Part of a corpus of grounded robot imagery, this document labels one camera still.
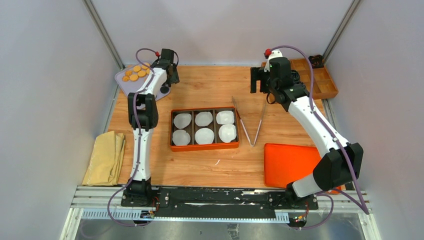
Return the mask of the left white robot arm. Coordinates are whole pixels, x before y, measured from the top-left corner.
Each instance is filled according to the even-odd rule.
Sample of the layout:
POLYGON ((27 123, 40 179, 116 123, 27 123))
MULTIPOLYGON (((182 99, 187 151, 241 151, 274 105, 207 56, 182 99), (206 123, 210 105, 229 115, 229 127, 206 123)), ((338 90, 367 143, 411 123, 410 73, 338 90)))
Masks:
POLYGON ((174 50, 163 48, 161 52, 155 51, 157 59, 151 65, 140 61, 138 54, 143 50, 137 50, 135 57, 150 73, 142 86, 127 96, 128 121, 133 130, 134 149, 130 179, 124 187, 123 197, 130 203, 146 207, 154 200, 150 150, 154 128, 159 122, 156 97, 163 88, 170 88, 172 84, 179 83, 180 79, 177 71, 179 58, 174 50))

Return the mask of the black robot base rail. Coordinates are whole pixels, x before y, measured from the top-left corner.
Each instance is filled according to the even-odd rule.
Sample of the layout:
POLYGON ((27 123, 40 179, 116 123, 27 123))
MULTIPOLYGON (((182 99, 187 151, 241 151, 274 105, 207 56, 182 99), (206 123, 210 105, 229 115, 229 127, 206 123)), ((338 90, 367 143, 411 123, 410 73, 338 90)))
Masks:
POLYGON ((276 211, 294 213, 319 208, 313 195, 293 200, 283 189, 153 187, 147 196, 125 190, 123 207, 153 207, 157 217, 222 220, 270 220, 276 211))

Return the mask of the lavender cookie tray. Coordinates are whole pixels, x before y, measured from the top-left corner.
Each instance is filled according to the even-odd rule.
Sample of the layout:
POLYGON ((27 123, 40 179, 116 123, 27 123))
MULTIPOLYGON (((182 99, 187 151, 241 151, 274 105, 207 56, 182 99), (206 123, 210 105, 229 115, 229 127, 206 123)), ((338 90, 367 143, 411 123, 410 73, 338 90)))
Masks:
POLYGON ((145 77, 139 77, 137 81, 129 80, 124 82, 122 78, 126 76, 126 71, 132 71, 132 74, 137 75, 137 73, 133 71, 133 67, 134 66, 118 72, 114 77, 120 89, 126 96, 128 96, 129 93, 136 93, 140 91, 140 94, 143 95, 153 94, 155 99, 159 100, 171 92, 171 87, 169 86, 170 91, 168 94, 161 93, 160 88, 165 82, 165 71, 158 68, 153 68, 153 72, 150 72, 150 74, 147 74, 145 77))

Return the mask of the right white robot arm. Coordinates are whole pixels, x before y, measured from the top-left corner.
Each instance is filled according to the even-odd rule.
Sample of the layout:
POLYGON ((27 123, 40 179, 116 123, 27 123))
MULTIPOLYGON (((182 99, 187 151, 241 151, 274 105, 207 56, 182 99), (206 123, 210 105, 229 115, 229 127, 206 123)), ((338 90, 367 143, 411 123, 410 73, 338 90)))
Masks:
POLYGON ((290 61, 283 56, 279 46, 268 48, 261 67, 251 67, 251 93, 272 95, 274 101, 292 115, 314 142, 321 160, 313 171, 288 184, 285 201, 292 209, 298 209, 306 198, 332 190, 352 182, 356 187, 361 170, 364 150, 359 143, 350 143, 336 131, 316 107, 313 94, 292 74, 290 61))

